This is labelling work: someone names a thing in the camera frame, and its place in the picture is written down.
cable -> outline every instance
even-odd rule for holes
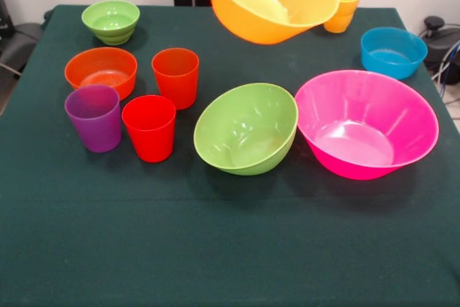
[[[459,102],[460,101],[460,97],[459,98],[456,98],[455,100],[453,101],[449,101],[449,102],[446,102],[444,105],[448,105],[448,104],[455,104],[456,102]]]
[[[452,51],[457,50],[458,47],[459,47],[459,45],[460,45],[460,40],[458,40],[457,42],[455,42],[455,43],[452,45],[452,47],[447,51],[446,55],[444,55],[444,57],[441,59],[441,64],[439,65],[438,73],[435,74],[435,75],[432,77],[433,81],[434,81],[435,79],[438,79],[437,86],[438,86],[438,90],[439,90],[440,92],[441,92],[441,75],[442,75],[442,73],[445,71],[445,69],[448,68],[447,65],[444,66],[444,62],[446,62],[446,60],[447,60],[449,57],[451,57]]]
[[[441,98],[444,97],[444,94],[446,92],[447,76],[449,75],[449,71],[451,69],[452,62],[454,61],[455,55],[457,54],[458,51],[459,51],[459,45],[457,45],[456,48],[452,50],[451,55],[448,59],[449,60],[448,67],[447,67],[446,74],[444,75],[443,86],[441,88]]]
[[[3,64],[3,63],[0,63],[0,67],[2,67],[2,68],[4,68],[5,70],[8,70],[8,71],[14,73],[15,75],[18,75],[18,76],[21,75],[21,73],[20,73],[18,70],[15,70],[15,69],[13,69],[13,68],[10,68],[8,65],[5,65],[5,64]]]

green tablecloth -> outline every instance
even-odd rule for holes
[[[123,48],[139,62],[135,96],[157,93],[150,61],[181,46],[201,58],[198,99],[179,111],[175,150],[137,159],[86,151],[63,109],[65,64],[101,45],[58,6],[0,119],[0,306],[458,306],[460,136],[421,68],[406,83],[441,123],[426,159],[378,180],[335,176],[297,135],[273,171],[237,177],[193,148],[198,116],[243,83],[295,93],[362,68],[359,41],[401,27],[394,9],[359,9],[349,30],[321,27],[273,46],[227,32],[209,8],[141,6]]]

plastic cup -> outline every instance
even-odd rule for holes
[[[160,94],[170,99],[176,109],[186,109],[196,100],[199,57],[185,48],[168,48],[152,59]]]
[[[175,107],[158,95],[140,96],[121,113],[137,156],[145,162],[161,162],[173,152]]]
[[[121,141],[119,95],[105,85],[83,86],[65,100],[64,108],[85,147],[107,152]]]
[[[336,14],[324,23],[324,29],[334,34],[345,32],[354,16],[360,0],[340,0]]]

green bowl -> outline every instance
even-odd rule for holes
[[[251,83],[223,93],[200,115],[193,134],[198,155],[236,175],[273,169],[293,144],[298,108],[280,86]]]
[[[139,8],[125,0],[105,0],[88,6],[81,20],[107,45],[120,45],[131,37],[139,21]]]

magenta bowl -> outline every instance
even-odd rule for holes
[[[306,82],[296,93],[298,128],[331,172],[371,180],[424,158],[438,141],[430,104],[394,78],[338,70]]]

